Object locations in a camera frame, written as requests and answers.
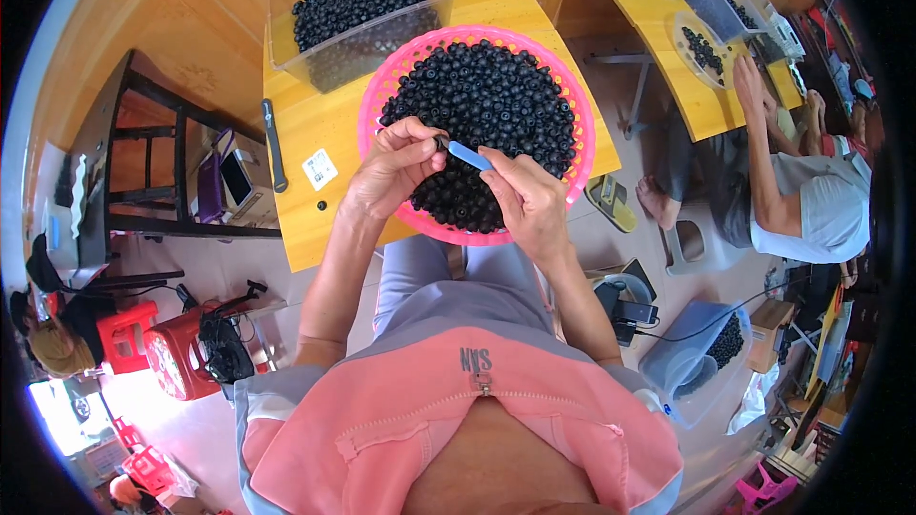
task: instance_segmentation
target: pink jacket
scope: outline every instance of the pink jacket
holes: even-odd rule
[[[642,515],[677,498],[683,461],[668,418],[654,394],[612,378],[636,372],[476,326],[354,356],[327,372],[299,367],[235,384],[253,513],[399,513],[479,396],[498,398],[584,469],[603,505]]]

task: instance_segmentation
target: gray stool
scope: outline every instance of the gray stool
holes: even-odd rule
[[[695,245],[682,243],[678,234],[678,225],[690,223],[699,232],[702,251],[696,258],[690,260],[684,256],[684,249]],[[665,231],[665,242],[671,253],[672,263],[666,270],[671,276],[680,274],[696,274],[698,272],[714,272],[716,270],[730,269],[744,257],[746,249],[737,248],[719,236],[713,213],[709,204],[704,201],[684,203],[674,228]]]

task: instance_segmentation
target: qr code label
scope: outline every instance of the qr code label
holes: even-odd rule
[[[315,191],[319,191],[331,179],[337,177],[337,168],[334,167],[324,148],[321,148],[309,159],[305,160],[302,168],[305,170],[305,175],[309,177],[309,181],[312,182],[312,187],[315,188]]]

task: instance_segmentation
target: hat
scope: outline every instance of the hat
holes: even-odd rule
[[[853,89],[855,90],[855,94],[864,97],[866,100],[875,97],[874,92],[871,91],[871,86],[869,86],[868,83],[865,82],[862,78],[855,80],[853,83]]]

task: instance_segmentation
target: clear plastic plate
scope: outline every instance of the clear plastic plate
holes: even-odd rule
[[[704,39],[709,41],[709,45],[713,47],[713,53],[722,58],[722,75],[717,74],[716,70],[709,66],[700,67],[694,52],[690,49],[690,42],[684,36],[684,27],[691,29],[696,34],[702,34]],[[734,40],[727,44],[722,43],[716,33],[691,10],[681,10],[674,15],[671,40],[674,43],[674,49],[681,56],[681,60],[706,86],[714,89],[731,89],[735,87],[735,83],[732,80],[732,68],[735,65],[735,59],[742,53],[748,53],[748,48],[741,40]]]

